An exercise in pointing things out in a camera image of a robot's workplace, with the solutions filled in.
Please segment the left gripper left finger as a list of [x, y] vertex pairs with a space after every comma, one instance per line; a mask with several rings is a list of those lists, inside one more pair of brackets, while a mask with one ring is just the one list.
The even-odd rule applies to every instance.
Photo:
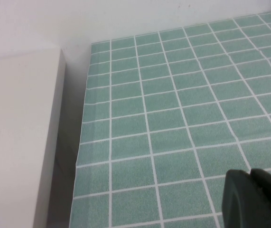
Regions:
[[250, 173], [229, 170], [226, 173], [222, 214], [226, 228], [264, 228], [259, 216], [260, 194]]

